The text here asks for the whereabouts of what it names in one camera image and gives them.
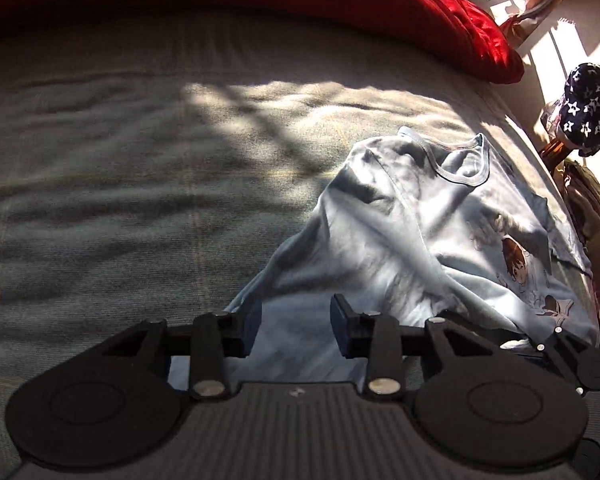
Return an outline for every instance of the screw head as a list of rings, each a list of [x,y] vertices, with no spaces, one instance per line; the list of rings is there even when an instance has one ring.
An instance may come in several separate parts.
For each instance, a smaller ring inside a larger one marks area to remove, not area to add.
[[[224,394],[224,384],[216,380],[198,381],[193,385],[193,391],[200,397],[217,397]]]
[[[379,378],[369,381],[369,389],[378,395],[391,395],[400,390],[400,383],[389,378]]]
[[[296,399],[298,397],[300,397],[301,395],[304,395],[306,393],[305,390],[303,390],[300,386],[298,386],[297,388],[294,388],[293,390],[291,390],[289,392],[289,395],[292,397],[295,397]]]

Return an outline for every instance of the gray blanket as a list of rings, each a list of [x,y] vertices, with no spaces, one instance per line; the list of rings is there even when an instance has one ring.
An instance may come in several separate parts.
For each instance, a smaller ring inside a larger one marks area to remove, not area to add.
[[[1,41],[0,478],[22,381],[144,317],[227,306],[352,144],[402,125],[483,132],[567,221],[490,87],[403,44],[212,12]]]

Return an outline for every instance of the cartoon boy face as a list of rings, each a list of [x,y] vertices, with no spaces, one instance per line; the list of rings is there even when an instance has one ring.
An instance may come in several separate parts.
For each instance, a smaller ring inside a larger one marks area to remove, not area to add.
[[[511,277],[520,285],[526,285],[528,270],[526,268],[525,255],[522,248],[513,238],[502,239],[502,255],[507,264],[507,270]]]

